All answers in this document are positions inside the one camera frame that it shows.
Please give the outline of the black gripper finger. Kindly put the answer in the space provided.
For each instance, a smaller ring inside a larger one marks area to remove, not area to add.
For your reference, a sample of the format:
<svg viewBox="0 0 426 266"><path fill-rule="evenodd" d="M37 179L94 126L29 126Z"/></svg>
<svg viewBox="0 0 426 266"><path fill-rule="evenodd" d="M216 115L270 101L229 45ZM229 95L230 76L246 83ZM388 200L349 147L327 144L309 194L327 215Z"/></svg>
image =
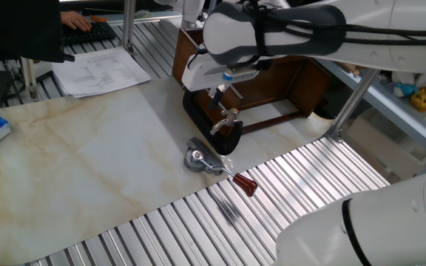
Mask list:
<svg viewBox="0 0 426 266"><path fill-rule="evenodd" d="M218 88L210 89L209 97L210 100L208 102L208 108L209 110L215 110L218 107L218 103L220 101L220 90Z"/></svg>
<svg viewBox="0 0 426 266"><path fill-rule="evenodd" d="M224 86L219 86L218 88L216 88L214 94L214 108L220 108L221 110L226 109L225 106L221 103L221 100L223 99L224 95L224 90Z"/></svg>

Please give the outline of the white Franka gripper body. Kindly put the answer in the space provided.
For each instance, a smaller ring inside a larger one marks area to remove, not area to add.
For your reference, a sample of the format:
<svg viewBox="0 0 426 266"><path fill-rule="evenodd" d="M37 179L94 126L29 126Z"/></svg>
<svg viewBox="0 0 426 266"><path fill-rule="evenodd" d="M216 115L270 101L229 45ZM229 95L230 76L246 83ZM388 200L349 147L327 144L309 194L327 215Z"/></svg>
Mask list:
<svg viewBox="0 0 426 266"><path fill-rule="evenodd" d="M225 65L220 65L210 54L191 55L184 68L181 81L191 92L216 88L221 84L243 81L243 73L233 73Z"/></svg>

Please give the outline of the person bare hand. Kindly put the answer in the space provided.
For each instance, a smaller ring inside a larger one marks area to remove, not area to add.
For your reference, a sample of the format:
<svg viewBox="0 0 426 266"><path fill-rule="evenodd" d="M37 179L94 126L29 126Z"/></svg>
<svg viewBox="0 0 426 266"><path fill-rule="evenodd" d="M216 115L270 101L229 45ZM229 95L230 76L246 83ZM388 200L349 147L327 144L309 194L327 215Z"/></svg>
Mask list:
<svg viewBox="0 0 426 266"><path fill-rule="evenodd" d="M61 11L61 23L73 30L90 31L92 25L81 14L75 11Z"/></svg>

